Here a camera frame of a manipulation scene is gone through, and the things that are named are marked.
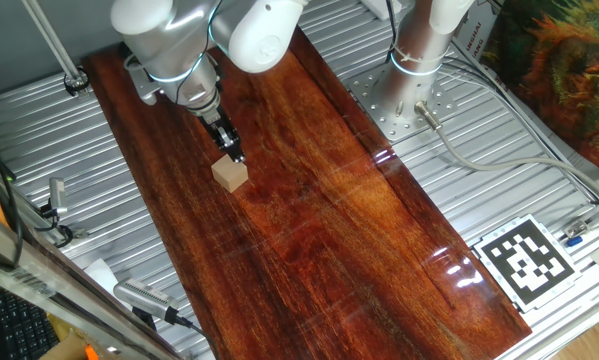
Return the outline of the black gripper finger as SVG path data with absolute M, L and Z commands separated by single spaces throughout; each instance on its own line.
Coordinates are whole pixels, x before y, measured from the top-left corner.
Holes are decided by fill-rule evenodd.
M 230 156 L 233 162 L 243 163 L 245 161 L 245 154 L 241 148 L 241 139 L 236 131 L 232 131 L 228 135 L 228 146 L 227 154 Z
M 214 140 L 219 149 L 224 152 L 227 152 L 235 144 L 234 140 L 224 130 L 217 130 Z

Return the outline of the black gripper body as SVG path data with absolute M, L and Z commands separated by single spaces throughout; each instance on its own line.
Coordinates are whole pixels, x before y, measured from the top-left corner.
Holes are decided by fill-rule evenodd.
M 231 133 L 232 124 L 229 118 L 220 112 L 213 112 L 210 115 L 201 116 L 200 121 L 213 140 L 217 130 L 224 130 L 228 134 Z

